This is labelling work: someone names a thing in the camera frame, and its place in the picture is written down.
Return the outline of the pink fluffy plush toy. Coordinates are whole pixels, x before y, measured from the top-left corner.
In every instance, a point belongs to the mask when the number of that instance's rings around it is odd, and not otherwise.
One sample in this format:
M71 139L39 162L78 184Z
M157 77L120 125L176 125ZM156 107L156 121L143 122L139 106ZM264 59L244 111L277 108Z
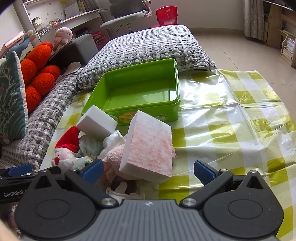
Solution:
M109 183L112 183L112 181L117 176L123 178L124 180L139 180L139 178L131 176L129 174L125 174L119 170L124 147L125 145L119 145L117 147L114 147L107 153L107 156L103 159L104 172L102 178L104 180L107 180Z

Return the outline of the white cloth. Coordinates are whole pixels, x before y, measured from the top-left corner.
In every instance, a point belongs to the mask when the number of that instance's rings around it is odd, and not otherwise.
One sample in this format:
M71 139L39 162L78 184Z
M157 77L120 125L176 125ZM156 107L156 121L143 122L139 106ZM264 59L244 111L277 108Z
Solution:
M125 138L122 136L120 131L114 131L114 133L104 139L102 143L103 149L97 157L103 160L109 151L123 144L125 144Z

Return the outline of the small white sponge block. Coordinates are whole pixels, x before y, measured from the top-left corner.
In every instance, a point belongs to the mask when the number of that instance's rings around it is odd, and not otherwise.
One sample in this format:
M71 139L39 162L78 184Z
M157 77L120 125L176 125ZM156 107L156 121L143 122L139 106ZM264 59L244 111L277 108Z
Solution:
M80 118L76 127L90 138L102 142L114 133L117 121L93 105Z

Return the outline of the large white pink sponge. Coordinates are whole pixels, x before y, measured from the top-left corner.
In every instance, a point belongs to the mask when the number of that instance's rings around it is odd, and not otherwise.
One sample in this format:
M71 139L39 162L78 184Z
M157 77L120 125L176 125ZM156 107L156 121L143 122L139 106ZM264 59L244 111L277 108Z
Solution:
M137 111L128 128L119 171L162 183L173 175L174 157L171 126Z

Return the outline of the green plastic biscuit box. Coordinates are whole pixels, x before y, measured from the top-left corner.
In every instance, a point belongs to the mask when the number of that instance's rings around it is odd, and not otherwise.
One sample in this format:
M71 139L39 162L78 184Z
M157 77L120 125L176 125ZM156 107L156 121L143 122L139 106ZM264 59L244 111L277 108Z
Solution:
M106 72L82 113L96 106L118 125L129 125L140 110L164 122L176 121L180 103L177 62L164 59Z

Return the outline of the santa claus plush toy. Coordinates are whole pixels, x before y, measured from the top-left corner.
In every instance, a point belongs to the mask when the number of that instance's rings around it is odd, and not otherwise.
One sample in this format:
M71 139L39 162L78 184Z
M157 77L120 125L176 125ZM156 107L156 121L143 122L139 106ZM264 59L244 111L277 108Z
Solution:
M69 128L58 140L54 148L52 167L57 166L62 173L71 170L79 151L79 133L76 126Z

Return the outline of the orange carrot plush cushion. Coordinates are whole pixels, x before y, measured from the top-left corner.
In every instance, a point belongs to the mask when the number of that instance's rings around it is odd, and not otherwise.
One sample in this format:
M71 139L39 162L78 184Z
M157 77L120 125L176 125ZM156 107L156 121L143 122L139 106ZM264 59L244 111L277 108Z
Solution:
M50 42L43 42L21 61L28 113L36 109L60 76L58 66L48 65L52 50L53 45Z

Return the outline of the grey quilted ottoman cover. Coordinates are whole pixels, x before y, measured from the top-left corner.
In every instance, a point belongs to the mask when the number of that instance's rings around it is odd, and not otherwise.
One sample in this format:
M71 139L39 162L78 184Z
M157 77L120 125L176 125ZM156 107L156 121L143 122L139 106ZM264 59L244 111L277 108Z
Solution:
M169 58L176 60L179 71L217 68L186 26L169 25L109 41L82 69L77 87L79 90L92 89L107 71Z

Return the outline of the blue bunny plush doll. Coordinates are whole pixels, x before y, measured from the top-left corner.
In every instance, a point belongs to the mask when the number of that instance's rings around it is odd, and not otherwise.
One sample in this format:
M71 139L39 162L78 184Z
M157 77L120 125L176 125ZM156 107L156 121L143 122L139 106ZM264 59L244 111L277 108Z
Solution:
M7 52L6 58L10 56L12 52L15 52L17 56L20 58L22 55L22 52L28 47L29 43L32 42L34 39L36 39L36 34L33 30L29 30L25 33L23 42L11 47L11 49Z

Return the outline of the pink octopus plush toy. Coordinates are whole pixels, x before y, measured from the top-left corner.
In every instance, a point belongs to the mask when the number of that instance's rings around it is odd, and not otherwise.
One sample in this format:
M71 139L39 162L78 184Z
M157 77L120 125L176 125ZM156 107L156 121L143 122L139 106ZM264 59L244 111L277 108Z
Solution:
M62 27L56 30L55 37L54 37L53 51L56 51L60 45L63 46L68 42L70 42L72 38L73 38L73 33L69 28Z

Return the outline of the white desk with shelves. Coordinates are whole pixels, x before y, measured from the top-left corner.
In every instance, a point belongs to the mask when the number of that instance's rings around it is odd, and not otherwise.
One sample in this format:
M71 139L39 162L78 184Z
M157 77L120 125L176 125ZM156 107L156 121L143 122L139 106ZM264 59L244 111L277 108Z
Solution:
M13 7L23 29L36 33L34 47L53 42L56 30L62 27L73 31L92 25L99 28L104 23L102 14L110 13L98 1L15 1Z

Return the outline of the grey office chair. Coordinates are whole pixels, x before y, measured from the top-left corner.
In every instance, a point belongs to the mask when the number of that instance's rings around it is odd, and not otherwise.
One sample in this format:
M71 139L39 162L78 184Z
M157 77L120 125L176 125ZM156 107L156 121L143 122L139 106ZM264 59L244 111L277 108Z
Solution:
M107 30L119 25L119 29L127 25L128 32L133 33L130 23L140 18L152 16L151 1L134 0L134 1L109 1L111 3L109 9L114 19L109 20L102 25L101 29Z

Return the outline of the red plastic stool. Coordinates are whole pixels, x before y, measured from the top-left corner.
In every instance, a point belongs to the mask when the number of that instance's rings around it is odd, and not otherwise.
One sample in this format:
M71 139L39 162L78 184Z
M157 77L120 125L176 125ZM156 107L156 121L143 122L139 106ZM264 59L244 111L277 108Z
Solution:
M178 8L176 6L165 6L156 10L156 18L159 26L177 25Z

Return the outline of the beige curtain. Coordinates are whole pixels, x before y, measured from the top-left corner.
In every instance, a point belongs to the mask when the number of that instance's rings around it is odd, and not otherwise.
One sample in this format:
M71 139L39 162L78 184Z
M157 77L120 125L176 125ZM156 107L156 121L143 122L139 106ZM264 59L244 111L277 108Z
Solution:
M243 0L244 34L248 38L263 40L263 0Z

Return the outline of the wooden bookshelf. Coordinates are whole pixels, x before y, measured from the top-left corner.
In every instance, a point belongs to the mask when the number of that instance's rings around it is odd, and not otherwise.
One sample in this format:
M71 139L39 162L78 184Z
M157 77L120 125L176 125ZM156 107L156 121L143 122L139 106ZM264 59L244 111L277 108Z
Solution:
M280 49L280 57L295 68L295 10L285 1L264 1L263 9L263 41Z

